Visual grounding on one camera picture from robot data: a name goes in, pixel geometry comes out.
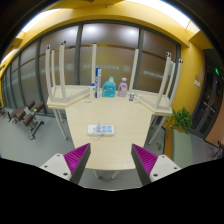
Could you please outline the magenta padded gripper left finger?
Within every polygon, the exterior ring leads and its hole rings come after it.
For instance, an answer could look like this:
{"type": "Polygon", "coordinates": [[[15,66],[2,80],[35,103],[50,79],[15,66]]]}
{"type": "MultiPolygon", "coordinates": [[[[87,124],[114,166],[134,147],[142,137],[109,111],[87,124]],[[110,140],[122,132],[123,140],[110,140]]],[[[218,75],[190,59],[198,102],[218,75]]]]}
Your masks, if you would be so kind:
{"type": "Polygon", "coordinates": [[[74,184],[79,184],[90,154],[91,145],[87,143],[65,155],[55,154],[40,168],[74,184]]]}

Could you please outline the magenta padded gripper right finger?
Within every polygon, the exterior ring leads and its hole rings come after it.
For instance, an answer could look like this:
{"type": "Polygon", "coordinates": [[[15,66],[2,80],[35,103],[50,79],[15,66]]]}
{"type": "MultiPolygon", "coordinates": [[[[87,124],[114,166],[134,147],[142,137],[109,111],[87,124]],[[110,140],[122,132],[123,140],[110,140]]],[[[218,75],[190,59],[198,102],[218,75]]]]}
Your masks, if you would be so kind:
{"type": "Polygon", "coordinates": [[[136,144],[132,145],[131,155],[143,186],[180,170],[166,155],[157,156],[136,144]]]}

